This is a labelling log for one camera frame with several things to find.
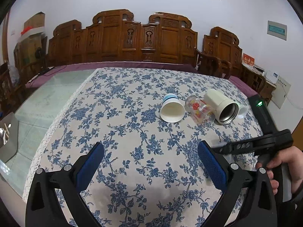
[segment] paper cup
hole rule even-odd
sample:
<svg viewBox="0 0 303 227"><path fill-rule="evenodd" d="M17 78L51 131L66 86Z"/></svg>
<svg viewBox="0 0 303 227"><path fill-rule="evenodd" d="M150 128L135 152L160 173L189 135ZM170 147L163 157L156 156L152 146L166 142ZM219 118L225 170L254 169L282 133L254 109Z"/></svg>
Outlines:
<svg viewBox="0 0 303 227"><path fill-rule="evenodd" d="M175 94L167 94L163 98L160 117L168 123L176 123L183 119L185 108Z"/></svg>
<svg viewBox="0 0 303 227"><path fill-rule="evenodd" d="M248 108L245 106L242 106L239 102L236 102L236 104L239 107L239 112L237 114L237 119L243 119L245 118L247 112L248 112Z"/></svg>

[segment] human hand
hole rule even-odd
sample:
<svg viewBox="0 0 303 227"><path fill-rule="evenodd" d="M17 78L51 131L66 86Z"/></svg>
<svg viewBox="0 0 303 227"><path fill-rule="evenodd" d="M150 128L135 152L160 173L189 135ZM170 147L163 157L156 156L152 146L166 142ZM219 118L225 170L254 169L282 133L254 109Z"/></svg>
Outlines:
<svg viewBox="0 0 303 227"><path fill-rule="evenodd" d="M287 163L289 168L289 173L291 176L291 193L295 193L303 181L303 152L297 147L292 146L280 150L274 158L266 165L267 174L272 185L272 190L274 195L278 192L279 182L274 180L274 174L272 169L279 166L282 163ZM256 164L256 169L260 167L265 167L260 162Z"/></svg>

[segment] thermos opening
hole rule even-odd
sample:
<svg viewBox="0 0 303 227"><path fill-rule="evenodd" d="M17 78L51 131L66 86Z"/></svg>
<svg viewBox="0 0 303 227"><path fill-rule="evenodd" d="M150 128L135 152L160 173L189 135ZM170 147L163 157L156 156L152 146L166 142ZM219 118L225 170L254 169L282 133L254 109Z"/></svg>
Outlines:
<svg viewBox="0 0 303 227"><path fill-rule="evenodd" d="M222 110L219 121L222 122L222 124L227 125L236 118L238 112L239 106L236 103L231 103Z"/></svg>

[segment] tablecloth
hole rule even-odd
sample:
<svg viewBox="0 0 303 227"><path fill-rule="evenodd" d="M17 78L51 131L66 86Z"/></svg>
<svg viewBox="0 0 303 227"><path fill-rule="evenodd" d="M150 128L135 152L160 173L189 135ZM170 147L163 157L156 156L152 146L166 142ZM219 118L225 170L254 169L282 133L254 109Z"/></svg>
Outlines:
<svg viewBox="0 0 303 227"><path fill-rule="evenodd" d="M223 145L262 135L251 109L244 119L226 126L198 126L188 113L174 124L160 119L165 94L185 100L189 95L203 97L209 88L249 107L245 95L226 79L161 69L97 69L40 145L39 166L60 170L100 141L105 157L81 196L102 226L198 227L222 194L198 158L199 142ZM256 163L252 154L233 160L248 170ZM61 191L56 192L75 226Z"/></svg>

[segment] plastic bag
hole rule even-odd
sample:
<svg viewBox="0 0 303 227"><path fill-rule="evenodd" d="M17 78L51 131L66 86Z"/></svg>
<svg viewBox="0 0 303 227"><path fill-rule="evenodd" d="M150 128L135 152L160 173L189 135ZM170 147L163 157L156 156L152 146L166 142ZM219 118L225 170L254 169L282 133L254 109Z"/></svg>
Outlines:
<svg viewBox="0 0 303 227"><path fill-rule="evenodd" d="M8 63L8 68L9 68L9 75L11 76L12 84L15 87L16 85L18 85L20 79L18 69L15 66L11 65L10 63Z"/></svg>

